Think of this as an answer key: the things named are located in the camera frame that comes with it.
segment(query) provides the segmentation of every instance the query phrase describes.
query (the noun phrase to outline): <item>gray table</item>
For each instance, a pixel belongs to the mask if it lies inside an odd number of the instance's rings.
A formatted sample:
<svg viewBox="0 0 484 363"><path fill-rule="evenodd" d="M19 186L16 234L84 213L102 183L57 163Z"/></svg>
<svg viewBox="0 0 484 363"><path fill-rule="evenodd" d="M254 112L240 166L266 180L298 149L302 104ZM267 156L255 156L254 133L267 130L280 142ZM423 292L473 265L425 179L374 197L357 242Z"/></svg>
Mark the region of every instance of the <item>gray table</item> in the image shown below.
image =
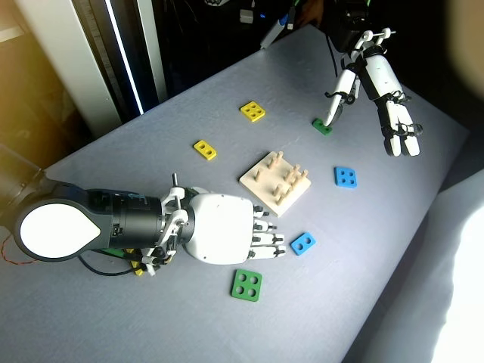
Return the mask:
<svg viewBox="0 0 484 363"><path fill-rule="evenodd" d="M181 251L155 278L103 278L76 259L2 262L2 361L340 361L467 132L405 90L425 128L419 157L386 155L364 94L325 137L311 121L328 108L323 93L334 83L324 35L309 26L49 168L51 178L84 188L158 196L176 171L183 185L252 198L238 178L270 150L283 150L309 170L312 186L277 224L288 241L309 231L317 244L301 257L289 251L240 266L206 265ZM256 124L238 111L251 100L267 111ZM212 162L192 149L199 139L218 151ZM335 166L356 170L355 190L334 185ZM14 244L7 252L20 258ZM104 270L126 267L86 259ZM258 302L230 297L237 267L263 275Z"/></svg>

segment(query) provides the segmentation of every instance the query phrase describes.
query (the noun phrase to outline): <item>black cable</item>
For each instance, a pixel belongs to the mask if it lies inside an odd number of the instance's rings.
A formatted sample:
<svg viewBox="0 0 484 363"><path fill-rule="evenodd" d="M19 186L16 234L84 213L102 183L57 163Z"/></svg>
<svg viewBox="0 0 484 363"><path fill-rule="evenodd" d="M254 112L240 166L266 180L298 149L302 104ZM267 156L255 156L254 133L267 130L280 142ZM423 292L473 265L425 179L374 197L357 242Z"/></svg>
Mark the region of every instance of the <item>black cable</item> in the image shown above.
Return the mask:
<svg viewBox="0 0 484 363"><path fill-rule="evenodd" d="M338 69L336 67L336 60L334 59L333 49L330 44L330 37L327 34L326 34L326 42L327 42L327 46L330 49L331 59L333 60L334 75L336 76L336 78L338 78Z"/></svg>
<svg viewBox="0 0 484 363"><path fill-rule="evenodd" d="M77 258L79 259L79 261L89 270L89 271L92 271L94 272L95 274L98 274L98 275L101 275L101 276L121 276L121 275L127 275L127 274L130 274L132 272L135 272L137 270L142 270L142 268L139 268L139 267L133 267L133 268L130 268L129 270L126 270L126 271L121 271L121 272L102 272L102 271L98 271L96 270L94 267L90 266L81 256L77 256Z"/></svg>

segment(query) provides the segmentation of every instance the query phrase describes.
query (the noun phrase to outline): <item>green rectangular block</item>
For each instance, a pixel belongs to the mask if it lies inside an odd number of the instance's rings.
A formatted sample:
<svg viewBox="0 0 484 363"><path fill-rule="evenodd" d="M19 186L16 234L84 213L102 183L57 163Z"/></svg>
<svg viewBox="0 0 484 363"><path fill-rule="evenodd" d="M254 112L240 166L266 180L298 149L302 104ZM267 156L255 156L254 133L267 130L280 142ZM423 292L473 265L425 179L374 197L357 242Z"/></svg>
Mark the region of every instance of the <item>green rectangular block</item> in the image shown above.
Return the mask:
<svg viewBox="0 0 484 363"><path fill-rule="evenodd" d="M323 135L329 135L333 129L330 126L325 126L322 119L315 119L312 125Z"/></svg>
<svg viewBox="0 0 484 363"><path fill-rule="evenodd" d="M235 272L234 286L232 287L231 295L237 299L255 302L259 300L261 285L261 274L239 269Z"/></svg>

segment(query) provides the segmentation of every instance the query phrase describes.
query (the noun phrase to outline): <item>robotic arm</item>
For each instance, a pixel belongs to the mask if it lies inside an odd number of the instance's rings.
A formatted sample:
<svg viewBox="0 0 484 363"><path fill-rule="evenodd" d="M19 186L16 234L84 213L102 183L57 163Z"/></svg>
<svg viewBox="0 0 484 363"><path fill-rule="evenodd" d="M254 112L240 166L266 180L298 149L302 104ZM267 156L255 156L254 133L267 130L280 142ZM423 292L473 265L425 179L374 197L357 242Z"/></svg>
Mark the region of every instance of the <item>robotic arm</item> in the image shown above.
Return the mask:
<svg viewBox="0 0 484 363"><path fill-rule="evenodd" d="M56 262L86 250L137 249L155 269L183 245L202 262L229 265L285 254L284 236L249 200L173 186L162 199L125 191L83 190L52 181L0 145L0 225L34 259Z"/></svg>
<svg viewBox="0 0 484 363"><path fill-rule="evenodd" d="M403 141L405 152L416 156L420 153L417 136L423 128L413 123L404 106L409 97L403 92L382 48L383 40L393 33L385 28L379 34L367 30L361 35L349 53L352 63L341 73L334 93L326 93L333 100L324 125L329 126L338 119L343 104L352 104L358 98L361 80L368 98L377 105L387 153L394 157L399 156Z"/></svg>

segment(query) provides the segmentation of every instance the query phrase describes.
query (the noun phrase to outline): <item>blue square block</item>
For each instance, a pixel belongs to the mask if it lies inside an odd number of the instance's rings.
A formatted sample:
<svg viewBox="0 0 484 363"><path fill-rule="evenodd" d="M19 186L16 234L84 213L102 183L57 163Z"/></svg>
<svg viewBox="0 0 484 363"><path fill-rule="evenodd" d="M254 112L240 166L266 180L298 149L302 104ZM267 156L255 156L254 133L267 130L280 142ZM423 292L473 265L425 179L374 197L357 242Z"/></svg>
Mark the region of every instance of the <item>blue square block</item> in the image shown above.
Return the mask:
<svg viewBox="0 0 484 363"><path fill-rule="evenodd" d="M316 244L316 240L308 232L303 234L298 239L291 242L290 246L296 253L296 255L301 256L305 251L307 251L311 246Z"/></svg>
<svg viewBox="0 0 484 363"><path fill-rule="evenodd" d="M356 171L337 166L334 168L334 181L338 187L356 188Z"/></svg>

